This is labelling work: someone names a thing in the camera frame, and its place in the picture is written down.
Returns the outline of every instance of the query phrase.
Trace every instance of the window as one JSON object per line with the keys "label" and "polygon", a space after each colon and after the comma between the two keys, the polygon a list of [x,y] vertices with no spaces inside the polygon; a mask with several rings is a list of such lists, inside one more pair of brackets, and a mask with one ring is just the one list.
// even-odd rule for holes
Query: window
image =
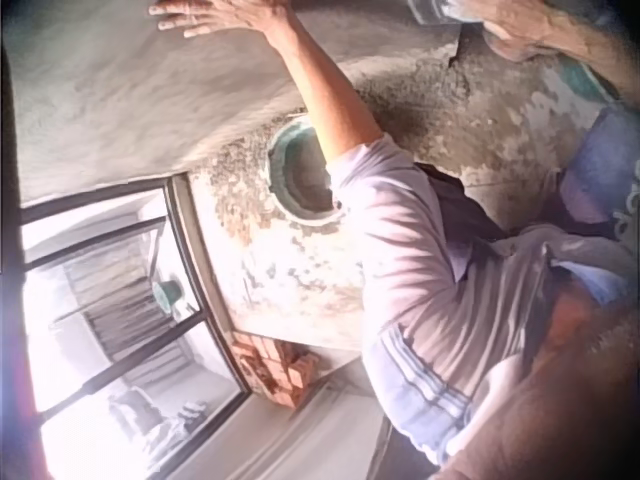
{"label": "window", "polygon": [[163,475],[247,395],[163,184],[142,185],[24,212],[28,351],[56,480]]}

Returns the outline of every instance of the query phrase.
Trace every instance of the man's hand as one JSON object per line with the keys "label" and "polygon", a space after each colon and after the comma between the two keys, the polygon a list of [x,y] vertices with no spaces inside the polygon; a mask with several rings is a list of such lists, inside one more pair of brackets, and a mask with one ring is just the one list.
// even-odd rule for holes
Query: man's hand
{"label": "man's hand", "polygon": [[463,22],[482,22],[502,40],[541,44],[554,10],[542,0],[446,0],[444,13]]}
{"label": "man's hand", "polygon": [[161,0],[149,7],[149,14],[168,14],[158,28],[185,28],[190,38],[230,28],[266,33],[288,8],[288,0]]}

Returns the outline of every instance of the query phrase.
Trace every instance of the round hole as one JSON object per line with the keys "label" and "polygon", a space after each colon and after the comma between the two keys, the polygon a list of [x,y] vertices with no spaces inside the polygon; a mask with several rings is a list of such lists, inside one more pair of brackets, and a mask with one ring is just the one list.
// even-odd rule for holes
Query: round hole
{"label": "round hole", "polygon": [[296,118],[275,135],[268,173],[276,205],[288,218],[320,226],[340,217],[318,137],[307,116]]}

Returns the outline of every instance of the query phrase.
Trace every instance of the cloth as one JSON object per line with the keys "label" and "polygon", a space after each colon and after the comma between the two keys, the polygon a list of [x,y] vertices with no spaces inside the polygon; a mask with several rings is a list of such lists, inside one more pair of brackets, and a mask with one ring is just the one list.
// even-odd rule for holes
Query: cloth
{"label": "cloth", "polygon": [[457,280],[432,181],[389,136],[329,173],[362,255],[365,368],[394,427],[435,464],[487,372],[523,350],[527,324],[548,317],[554,268],[600,303],[632,288],[628,251],[551,225],[490,243],[492,254],[469,258]]}

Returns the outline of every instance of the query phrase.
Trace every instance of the black window frame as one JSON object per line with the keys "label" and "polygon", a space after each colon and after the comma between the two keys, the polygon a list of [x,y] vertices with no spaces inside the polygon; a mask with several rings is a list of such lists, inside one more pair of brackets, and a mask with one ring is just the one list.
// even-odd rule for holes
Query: black window frame
{"label": "black window frame", "polygon": [[[246,383],[242,372],[236,363],[218,322],[216,321],[216,313],[207,301],[204,287],[198,281],[198,274],[195,267],[195,261],[192,258],[187,242],[187,236],[183,231],[180,222],[178,204],[176,201],[175,190],[173,188],[173,180],[179,177],[186,177],[186,174],[166,176],[149,180],[140,180],[120,185],[100,188],[93,191],[82,192],[66,197],[49,200],[43,203],[27,206],[20,212],[20,223],[22,226],[42,220],[44,218],[58,215],[70,210],[81,208],[94,203],[111,200],[119,197],[125,197],[136,193],[144,193],[152,190],[162,190],[165,205],[167,207],[167,215],[151,220],[137,222],[133,225],[116,229],[105,234],[96,235],[87,240],[81,241],[69,247],[58,250],[54,253],[43,256],[25,264],[24,272],[38,268],[43,265],[50,265],[52,262],[58,262],[69,255],[80,250],[90,248],[96,245],[104,245],[105,242],[119,241],[131,235],[142,232],[157,230],[158,234],[165,225],[169,223],[175,238],[176,245],[180,254],[183,267],[185,269],[189,286],[198,302],[199,311],[191,315],[186,320],[181,321],[177,325],[171,327],[168,331],[162,333],[158,337],[150,340],[136,351],[128,354],[121,360],[114,362],[111,366],[101,371],[91,379],[84,382],[83,386],[67,398],[52,406],[51,408],[36,414],[33,422],[33,428],[39,430],[40,427],[49,419],[53,418],[57,413],[73,405],[75,402],[91,395],[107,386],[117,378],[135,368],[146,358],[160,351],[165,346],[176,341],[186,332],[200,323],[205,323],[213,342],[219,348],[222,357],[225,360],[227,368],[233,375],[239,392],[232,397],[227,403],[219,409],[216,414],[208,419],[191,438],[182,445],[177,447],[165,460],[161,461],[158,468],[150,474],[148,478],[156,480],[166,478],[171,472],[184,463],[200,446],[210,438],[215,432],[231,417],[231,415],[246,401],[251,390]],[[189,191],[189,200],[193,202],[193,197]],[[197,226],[199,239],[201,239],[201,231]]]}

